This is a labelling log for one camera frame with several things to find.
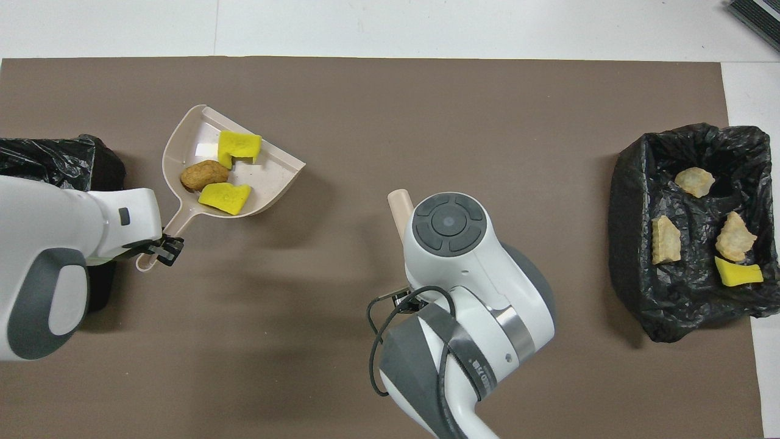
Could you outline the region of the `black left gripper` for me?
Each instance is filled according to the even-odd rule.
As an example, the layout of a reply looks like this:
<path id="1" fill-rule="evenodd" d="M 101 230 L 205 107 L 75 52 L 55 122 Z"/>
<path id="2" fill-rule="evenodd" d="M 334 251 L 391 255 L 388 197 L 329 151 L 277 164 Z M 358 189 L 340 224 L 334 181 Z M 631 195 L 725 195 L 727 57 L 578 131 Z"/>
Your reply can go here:
<path id="1" fill-rule="evenodd" d="M 156 240 L 144 240 L 125 246 L 125 259 L 138 255 L 137 268 L 152 268 L 157 262 L 172 266 L 184 248 L 183 237 L 162 235 Z"/>

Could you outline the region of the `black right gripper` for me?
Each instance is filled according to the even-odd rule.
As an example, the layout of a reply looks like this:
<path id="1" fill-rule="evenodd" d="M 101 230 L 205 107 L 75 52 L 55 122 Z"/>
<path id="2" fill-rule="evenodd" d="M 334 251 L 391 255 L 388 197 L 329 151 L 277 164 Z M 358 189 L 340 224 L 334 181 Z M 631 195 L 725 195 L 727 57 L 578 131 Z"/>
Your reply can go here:
<path id="1" fill-rule="evenodd" d="M 398 308 L 401 312 L 418 312 L 421 308 L 426 306 L 427 303 L 417 297 L 407 300 L 407 297 L 410 297 L 411 295 L 412 291 L 410 289 L 401 289 L 393 292 L 392 302 L 394 307 Z"/>

